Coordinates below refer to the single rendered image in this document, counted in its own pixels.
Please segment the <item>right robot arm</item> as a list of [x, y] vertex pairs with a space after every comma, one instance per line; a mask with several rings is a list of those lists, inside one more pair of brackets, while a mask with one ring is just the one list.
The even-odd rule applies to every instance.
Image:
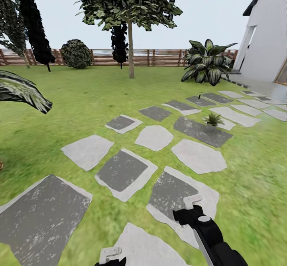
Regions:
[[243, 256], [224, 242], [220, 228], [212, 218], [202, 212], [201, 194], [185, 197], [185, 209], [173, 210], [174, 219], [181, 226], [189, 224], [208, 266], [248, 266]]

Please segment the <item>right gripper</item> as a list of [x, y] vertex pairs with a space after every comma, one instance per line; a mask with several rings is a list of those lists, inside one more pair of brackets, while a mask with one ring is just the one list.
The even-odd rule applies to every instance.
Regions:
[[202, 213], [202, 208], [200, 205], [194, 205], [193, 209], [181, 209], [178, 211], [173, 210], [174, 219], [179, 221], [181, 226], [189, 224], [190, 225], [190, 217], [194, 213]]

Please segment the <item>insectifuge atomizer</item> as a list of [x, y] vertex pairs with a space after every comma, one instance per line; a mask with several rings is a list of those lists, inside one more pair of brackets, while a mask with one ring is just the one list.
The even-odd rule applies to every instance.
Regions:
[[[206, 40], [207, 40], [207, 39], [206, 39]], [[206, 40], [205, 40], [205, 41], [203, 40], [203, 41], [206, 43]], [[208, 40], [210, 40], [210, 41], [212, 42], [211, 39], [208, 39]], [[191, 44], [191, 41], [194, 41], [194, 40], [189, 40], [189, 44]], [[199, 42], [199, 41], [195, 41], [195, 42]], [[199, 43], [200, 43], [200, 42], [199, 42]], [[204, 43], [204, 45], [205, 45], [205, 43]], [[213, 43], [213, 42], [212, 42], [212, 43]], [[236, 44], [237, 44], [237, 43], [234, 43], [234, 45], [236, 45]], [[192, 45], [192, 44], [191, 44], [191, 45]], [[204, 45], [203, 45], [203, 46], [204, 46]], [[213, 45], [214, 45], [214, 43], [213, 43]], [[215, 45], [217, 45], [217, 44], [215, 44]], [[214, 46], [215, 46], [215, 45], [214, 45]], [[233, 45], [232, 45], [232, 46], [233, 46]], [[232, 46], [231, 46], [231, 47], [232, 47]]]

